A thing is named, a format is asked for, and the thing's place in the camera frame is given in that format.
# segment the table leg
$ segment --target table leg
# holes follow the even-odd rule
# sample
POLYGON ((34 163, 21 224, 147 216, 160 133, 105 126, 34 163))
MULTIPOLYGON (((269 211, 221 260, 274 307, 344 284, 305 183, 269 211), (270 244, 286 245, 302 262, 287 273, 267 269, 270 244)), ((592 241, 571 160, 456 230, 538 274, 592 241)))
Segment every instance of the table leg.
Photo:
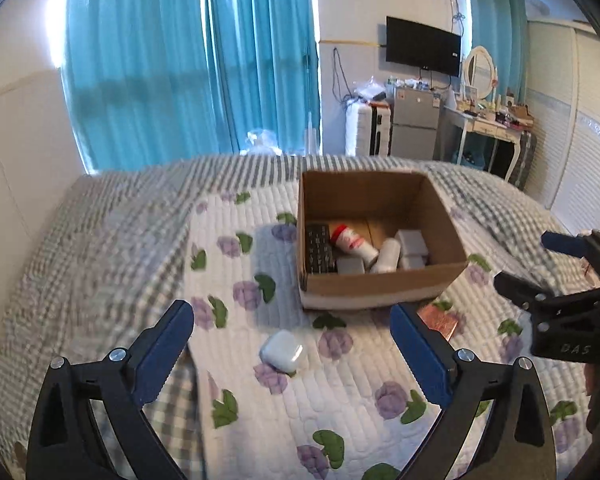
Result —
POLYGON ((464 152, 464 142, 466 140, 467 121, 464 122, 464 128, 462 128, 462 137, 460 137, 460 148, 458 148, 458 160, 456 164, 460 166, 462 162, 462 152, 464 152))
POLYGON ((513 173, 516 164, 518 163, 518 158, 520 157, 520 140, 517 140, 513 143, 513 158, 511 159, 511 165, 509 166, 509 171, 507 171, 507 176, 504 181, 508 182, 511 178, 511 173, 513 173))
POLYGON ((487 173, 491 173, 491 170, 493 169, 493 157, 496 156, 496 150, 498 149, 498 140, 499 139, 493 139, 493 149, 491 150, 491 158, 489 159, 489 169, 487 170, 487 173))

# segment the blue curtain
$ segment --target blue curtain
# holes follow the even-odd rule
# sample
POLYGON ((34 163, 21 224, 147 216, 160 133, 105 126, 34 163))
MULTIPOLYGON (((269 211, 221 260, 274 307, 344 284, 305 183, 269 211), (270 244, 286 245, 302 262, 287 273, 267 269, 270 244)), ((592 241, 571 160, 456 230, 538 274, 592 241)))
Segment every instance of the blue curtain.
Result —
POLYGON ((473 43, 486 48, 498 68, 498 94, 511 89, 517 101, 526 93, 528 25, 525 0, 471 0, 473 43))
POLYGON ((64 92, 94 170, 237 152, 318 117, 311 0, 67 0, 64 92))
POLYGON ((304 146, 309 113, 320 121, 311 0, 208 0, 209 66, 232 135, 277 133, 285 152, 304 146))

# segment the television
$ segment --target television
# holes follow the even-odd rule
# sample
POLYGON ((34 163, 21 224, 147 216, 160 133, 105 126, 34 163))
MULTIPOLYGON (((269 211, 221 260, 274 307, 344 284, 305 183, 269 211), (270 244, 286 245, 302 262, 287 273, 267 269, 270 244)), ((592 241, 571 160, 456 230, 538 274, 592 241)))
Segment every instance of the television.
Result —
POLYGON ((421 23, 386 17, 386 60, 453 77, 460 73, 461 37, 421 23))

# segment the checkered bedsheet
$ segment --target checkered bedsheet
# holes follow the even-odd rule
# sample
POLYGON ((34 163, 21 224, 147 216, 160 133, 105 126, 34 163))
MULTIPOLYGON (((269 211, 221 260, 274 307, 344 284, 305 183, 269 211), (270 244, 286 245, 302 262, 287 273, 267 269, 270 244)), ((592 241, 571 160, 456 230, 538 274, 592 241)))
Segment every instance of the checkered bedsheet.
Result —
MULTIPOLYGON (((478 221, 541 284, 556 292, 582 278, 578 264, 539 245, 560 226, 500 179, 441 162, 337 156, 204 156, 134 173, 84 176, 71 188, 29 258, 4 316, 0 340, 0 460, 13 465, 26 446, 38 391, 57 354, 102 359, 128 346, 182 294, 189 211, 209 192, 297 180, 317 170, 425 171, 458 208, 478 221)), ((196 371, 188 351, 144 412, 191 479, 204 478, 196 414, 196 371)), ((133 478, 99 402, 94 403, 118 473, 133 478)))

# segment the metal screw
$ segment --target metal screw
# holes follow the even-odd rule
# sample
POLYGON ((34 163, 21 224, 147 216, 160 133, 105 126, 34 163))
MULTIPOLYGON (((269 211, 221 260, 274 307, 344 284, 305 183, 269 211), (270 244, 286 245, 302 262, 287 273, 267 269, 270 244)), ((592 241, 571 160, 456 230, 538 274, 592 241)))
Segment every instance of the metal screw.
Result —
POLYGON ((115 348, 109 352, 109 359, 112 361, 122 361, 126 357, 126 350, 124 348, 115 348))
POLYGON ((62 365, 64 365, 64 357, 54 357, 53 359, 51 359, 51 367, 54 370, 58 370, 58 368, 62 368, 62 365))
POLYGON ((518 359, 518 366, 520 368, 524 368, 525 370, 531 370, 534 367, 534 364, 531 362, 531 359, 527 357, 521 357, 518 359))
POLYGON ((475 354, 466 348, 461 348, 458 350, 458 357, 461 361, 465 361, 470 363, 475 359, 475 354))

